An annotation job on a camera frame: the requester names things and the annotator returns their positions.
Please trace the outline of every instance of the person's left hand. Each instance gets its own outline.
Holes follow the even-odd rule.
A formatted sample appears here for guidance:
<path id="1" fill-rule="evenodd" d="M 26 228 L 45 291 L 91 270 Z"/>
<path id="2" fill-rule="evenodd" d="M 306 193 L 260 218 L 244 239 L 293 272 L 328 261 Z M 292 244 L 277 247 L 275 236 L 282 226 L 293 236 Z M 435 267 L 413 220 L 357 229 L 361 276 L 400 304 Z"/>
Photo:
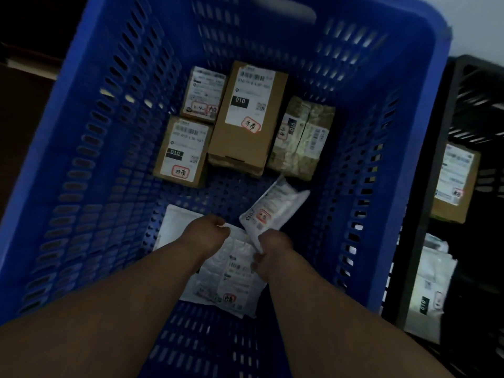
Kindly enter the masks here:
<path id="1" fill-rule="evenodd" d="M 229 227 L 219 227 L 226 221 L 213 214 L 205 215 L 189 223 L 179 241 L 191 251 L 198 252 L 204 259 L 209 259 L 222 247 L 229 237 Z"/>

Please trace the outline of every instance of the forearm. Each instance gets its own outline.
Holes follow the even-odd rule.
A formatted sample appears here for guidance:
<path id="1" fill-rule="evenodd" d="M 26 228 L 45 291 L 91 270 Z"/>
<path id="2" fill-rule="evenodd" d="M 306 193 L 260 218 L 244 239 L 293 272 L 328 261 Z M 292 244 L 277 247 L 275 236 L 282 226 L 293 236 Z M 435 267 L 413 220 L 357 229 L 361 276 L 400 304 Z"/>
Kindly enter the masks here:
<path id="1" fill-rule="evenodd" d="M 202 262 L 184 244 L 174 242 L 4 325 L 0 376 L 136 376 Z"/>
<path id="2" fill-rule="evenodd" d="M 294 378 L 451 376 L 403 332 L 278 253 L 270 292 Z"/>

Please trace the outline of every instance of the cardboard box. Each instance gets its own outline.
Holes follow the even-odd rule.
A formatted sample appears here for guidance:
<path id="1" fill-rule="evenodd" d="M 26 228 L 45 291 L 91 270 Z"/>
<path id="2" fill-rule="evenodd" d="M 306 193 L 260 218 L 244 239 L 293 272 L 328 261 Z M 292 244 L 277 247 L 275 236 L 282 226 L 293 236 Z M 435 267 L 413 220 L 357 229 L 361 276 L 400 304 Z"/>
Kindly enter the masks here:
<path id="1" fill-rule="evenodd" d="M 225 75 L 202 67 L 193 67 L 180 116 L 214 124 L 225 86 Z"/>
<path id="2" fill-rule="evenodd" d="M 288 75 L 235 61 L 208 149 L 208 161 L 260 177 Z"/>
<path id="3" fill-rule="evenodd" d="M 278 130 L 268 167 L 310 181 L 317 168 L 335 108 L 292 97 Z"/>
<path id="4" fill-rule="evenodd" d="M 432 217 L 463 224 L 478 176 L 481 154 L 448 143 L 439 174 Z"/>
<path id="5" fill-rule="evenodd" d="M 188 187 L 202 188 L 211 126 L 173 116 L 154 167 L 154 176 Z"/>

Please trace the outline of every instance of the blue plastic crate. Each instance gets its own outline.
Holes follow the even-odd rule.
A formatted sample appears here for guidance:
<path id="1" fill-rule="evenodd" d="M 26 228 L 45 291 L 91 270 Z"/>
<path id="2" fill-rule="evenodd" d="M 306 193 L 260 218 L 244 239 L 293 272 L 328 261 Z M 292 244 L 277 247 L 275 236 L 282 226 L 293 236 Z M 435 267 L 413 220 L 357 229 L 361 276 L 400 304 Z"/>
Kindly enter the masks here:
<path id="1" fill-rule="evenodd" d="M 274 174 L 212 169 L 204 190 L 151 175 L 192 66 L 228 73 L 235 59 L 290 74 L 285 100 L 337 107 L 286 231 L 379 309 L 450 29 L 418 0 L 293 1 L 89 0 L 3 216 L 0 323 L 149 252 L 169 203 L 238 224 Z M 267 292 L 258 310 L 239 321 L 179 303 L 143 374 L 287 372 Z"/>

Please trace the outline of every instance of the hand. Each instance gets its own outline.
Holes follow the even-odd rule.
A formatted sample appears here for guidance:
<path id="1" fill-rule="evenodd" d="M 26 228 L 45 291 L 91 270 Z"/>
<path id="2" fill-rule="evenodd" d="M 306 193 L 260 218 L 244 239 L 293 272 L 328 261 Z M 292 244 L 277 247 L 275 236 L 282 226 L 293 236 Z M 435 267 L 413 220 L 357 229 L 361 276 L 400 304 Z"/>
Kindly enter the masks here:
<path id="1" fill-rule="evenodd" d="M 229 237 L 229 227 L 219 227 L 226 221 L 213 214 L 205 215 L 189 223 L 179 241 L 191 251 L 201 254 L 203 261 L 212 257 Z"/>
<path id="2" fill-rule="evenodd" d="M 259 236 L 264 254 L 255 254 L 252 270 L 265 282 L 269 282 L 270 273 L 274 273 L 277 260 L 282 254 L 293 252 L 292 241 L 285 233 L 268 229 Z"/>

